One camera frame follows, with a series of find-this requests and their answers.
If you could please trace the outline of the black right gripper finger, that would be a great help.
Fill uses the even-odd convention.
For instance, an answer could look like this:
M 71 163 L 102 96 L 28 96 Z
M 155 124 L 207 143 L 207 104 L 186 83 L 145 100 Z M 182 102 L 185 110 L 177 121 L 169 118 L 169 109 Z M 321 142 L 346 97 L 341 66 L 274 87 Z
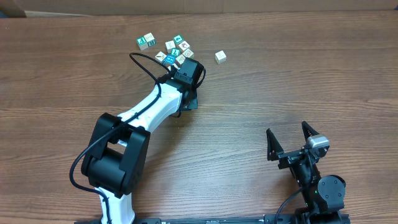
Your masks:
M 302 130 L 305 140 L 307 140 L 309 137 L 319 135 L 319 133 L 315 131 L 306 121 L 302 121 Z
M 279 156 L 284 153 L 282 146 L 279 144 L 274 133 L 271 129 L 267 129 L 267 160 L 276 161 L 279 160 Z

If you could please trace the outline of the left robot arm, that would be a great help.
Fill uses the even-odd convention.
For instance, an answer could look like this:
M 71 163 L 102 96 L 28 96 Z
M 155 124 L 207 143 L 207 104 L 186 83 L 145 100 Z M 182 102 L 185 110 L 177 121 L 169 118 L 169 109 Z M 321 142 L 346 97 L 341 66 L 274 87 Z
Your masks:
M 198 107 L 205 74 L 200 62 L 188 58 L 156 78 L 154 89 L 135 107 L 98 118 L 88 147 L 76 159 L 91 185 L 87 190 L 101 200 L 98 223 L 134 223 L 131 193 L 142 177 L 150 135 L 169 116 Z

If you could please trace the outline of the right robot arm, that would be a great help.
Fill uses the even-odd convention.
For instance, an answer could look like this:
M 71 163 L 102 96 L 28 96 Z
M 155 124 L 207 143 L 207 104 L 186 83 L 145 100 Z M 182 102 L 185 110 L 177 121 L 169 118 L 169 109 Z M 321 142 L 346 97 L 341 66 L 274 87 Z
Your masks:
M 291 152 L 283 150 L 270 129 L 266 131 L 267 159 L 278 161 L 279 169 L 288 168 L 298 183 L 298 190 L 282 203 L 276 214 L 265 215 L 264 221 L 274 224 L 349 223 L 349 216 L 340 213 L 345 207 L 346 182 L 338 175 L 322 177 L 317 168 L 317 162 L 330 148 L 328 138 L 314 130 L 306 121 L 302 122 L 302 130 L 305 144 L 301 149 Z M 283 208 L 298 194 L 302 194 L 305 207 L 296 209 L 293 214 L 281 215 Z

